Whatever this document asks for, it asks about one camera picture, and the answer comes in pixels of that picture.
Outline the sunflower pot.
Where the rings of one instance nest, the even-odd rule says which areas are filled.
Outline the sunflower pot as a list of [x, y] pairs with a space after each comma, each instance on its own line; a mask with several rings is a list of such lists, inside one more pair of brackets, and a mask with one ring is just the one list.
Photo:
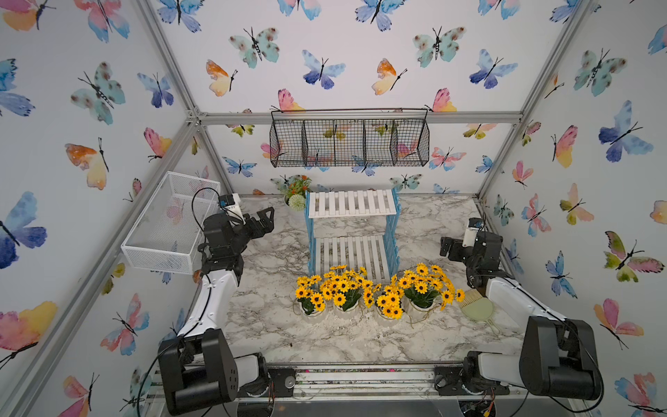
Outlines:
[[446, 309], [467, 299], [463, 288], [458, 288], [443, 267], [437, 264], [418, 263], [406, 269], [396, 279], [399, 292], [405, 299], [408, 311], [428, 314], [433, 309]]
[[340, 312], [350, 311], [356, 306], [370, 309], [375, 301], [375, 284], [366, 267], [352, 269], [347, 265], [331, 267], [323, 276], [320, 293], [327, 302], [332, 302]]
[[296, 302], [305, 316], [316, 316], [326, 309], [326, 300], [321, 290], [320, 275], [301, 276], [297, 278], [295, 290]]
[[403, 295], [403, 290], [397, 284], [376, 284], [364, 289], [363, 301], [365, 306], [374, 310], [380, 318], [399, 321], [404, 314]]

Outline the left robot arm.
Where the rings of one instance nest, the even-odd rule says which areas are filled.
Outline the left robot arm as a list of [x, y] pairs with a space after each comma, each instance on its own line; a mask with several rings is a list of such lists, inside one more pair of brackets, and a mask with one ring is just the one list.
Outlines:
[[203, 233], [199, 297], [184, 326], [159, 345], [153, 361], [170, 416], [227, 406], [242, 394], [270, 396], [274, 387], [263, 354], [234, 355], [223, 332], [241, 283], [242, 254], [251, 241], [273, 232], [274, 208], [256, 215], [221, 208], [198, 225]]

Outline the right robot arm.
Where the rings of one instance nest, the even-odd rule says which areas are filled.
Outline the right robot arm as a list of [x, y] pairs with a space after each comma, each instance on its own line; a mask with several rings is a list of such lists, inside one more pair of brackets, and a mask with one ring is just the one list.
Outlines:
[[506, 394], [519, 387], [527, 394], [590, 401], [589, 412], [604, 398], [604, 382], [592, 327], [553, 311], [500, 269], [501, 236], [470, 228], [464, 238], [443, 237], [440, 253], [466, 267], [467, 291], [461, 312], [473, 321], [493, 322], [495, 309], [505, 311], [524, 330], [518, 354], [470, 351], [460, 367], [434, 370], [436, 390], [454, 395]]

